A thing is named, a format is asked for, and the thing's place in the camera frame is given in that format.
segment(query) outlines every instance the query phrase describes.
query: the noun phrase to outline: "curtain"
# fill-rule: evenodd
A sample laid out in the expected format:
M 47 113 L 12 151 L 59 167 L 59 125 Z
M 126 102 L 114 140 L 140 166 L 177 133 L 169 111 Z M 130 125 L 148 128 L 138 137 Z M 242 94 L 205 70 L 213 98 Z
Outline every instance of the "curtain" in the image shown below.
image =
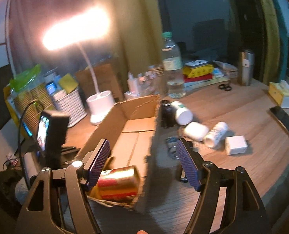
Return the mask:
M 283 11 L 280 7 L 278 0 L 273 0 L 273 4 L 275 6 L 275 10 L 278 18 L 278 27 L 280 34 L 280 61 L 279 61 L 279 76 L 278 81 L 285 80 L 286 70 L 287 70 L 287 61 L 289 54 L 289 37 L 287 33 L 286 24 L 284 22 Z
M 262 4 L 267 34 L 267 52 L 265 55 L 265 65 L 262 82 L 268 85 L 269 82 L 278 81 L 280 60 L 280 35 L 277 14 L 273 1 L 260 0 L 260 2 Z
M 42 38 L 56 22 L 71 18 L 94 5 L 94 0 L 11 0 L 9 13 L 10 50 L 16 73 L 36 64 L 43 72 L 58 68 L 62 76 L 86 67 L 76 45 L 48 51 Z M 108 56 L 106 41 L 82 43 L 92 63 Z
M 157 0 L 95 0 L 111 17 L 109 43 L 117 54 L 123 81 L 161 63 L 162 23 Z

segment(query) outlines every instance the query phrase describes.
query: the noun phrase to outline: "blue textured gripper pad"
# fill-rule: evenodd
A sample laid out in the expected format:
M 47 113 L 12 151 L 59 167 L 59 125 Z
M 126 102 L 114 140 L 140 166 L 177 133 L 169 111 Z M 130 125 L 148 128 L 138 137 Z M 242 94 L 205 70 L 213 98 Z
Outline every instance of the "blue textured gripper pad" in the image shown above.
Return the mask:
M 105 165 L 105 162 L 110 153 L 110 143 L 108 140 L 105 141 L 101 150 L 99 151 L 95 161 L 92 163 L 88 171 L 88 187 L 92 188 L 97 184 L 100 173 Z
M 189 184 L 194 187 L 195 190 L 198 190 L 201 186 L 201 182 L 199 180 L 199 170 L 195 166 L 190 154 L 180 140 L 178 140 L 176 143 L 176 152 Z

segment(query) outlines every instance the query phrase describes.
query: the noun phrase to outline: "stainless steel thermos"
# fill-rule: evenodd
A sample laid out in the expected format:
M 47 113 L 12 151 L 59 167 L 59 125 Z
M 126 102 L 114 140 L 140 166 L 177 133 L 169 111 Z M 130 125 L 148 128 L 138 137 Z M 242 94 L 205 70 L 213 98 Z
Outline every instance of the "stainless steel thermos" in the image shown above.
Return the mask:
M 249 86 L 251 85 L 253 78 L 255 56 L 253 51 L 244 50 L 240 52 L 239 57 L 239 76 L 238 81 L 240 85 Z

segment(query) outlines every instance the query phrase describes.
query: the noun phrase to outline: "desk surface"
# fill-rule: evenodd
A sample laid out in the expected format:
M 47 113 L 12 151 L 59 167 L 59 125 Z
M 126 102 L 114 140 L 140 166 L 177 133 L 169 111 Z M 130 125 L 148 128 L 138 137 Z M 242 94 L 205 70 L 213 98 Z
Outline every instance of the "desk surface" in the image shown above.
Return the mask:
M 216 149 L 197 142 L 194 147 L 205 161 L 212 161 L 220 168 L 243 166 L 266 208 L 268 204 L 277 205 L 278 202 L 273 201 L 275 193 L 277 188 L 282 189 L 279 186 L 284 182 L 278 180 L 287 175 L 285 172 L 289 166 L 289 137 L 270 116 L 268 110 L 275 103 L 267 95 L 266 85 L 256 80 L 249 87 L 236 83 L 231 85 L 233 89 L 229 92 L 219 90 L 217 84 L 201 88 L 181 99 L 181 102 L 195 114 L 197 121 L 209 128 L 224 121 L 229 125 L 226 136 L 244 135 L 248 142 L 247 152 L 228 156 L 224 152 L 224 143 Z M 81 147 L 94 129 L 87 116 L 68 131 L 67 144 Z M 96 203 L 92 205 L 103 233 L 136 233 L 140 229 L 150 234 L 183 233 L 199 194 L 187 183 L 174 179 L 178 161 L 168 157 L 164 143 L 165 138 L 174 135 L 175 129 L 162 129 L 147 215 L 142 216 L 118 207 L 105 208 Z M 212 231 L 219 228 L 225 192 L 225 189 L 221 189 Z

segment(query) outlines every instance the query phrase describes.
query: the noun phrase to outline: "green bottle cap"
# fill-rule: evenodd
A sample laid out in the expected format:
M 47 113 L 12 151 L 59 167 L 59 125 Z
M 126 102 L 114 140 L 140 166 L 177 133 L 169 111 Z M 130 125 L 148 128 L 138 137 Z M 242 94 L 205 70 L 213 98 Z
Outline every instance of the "green bottle cap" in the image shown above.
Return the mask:
M 171 38 L 172 37 L 172 32 L 163 32 L 162 37 L 165 38 Z

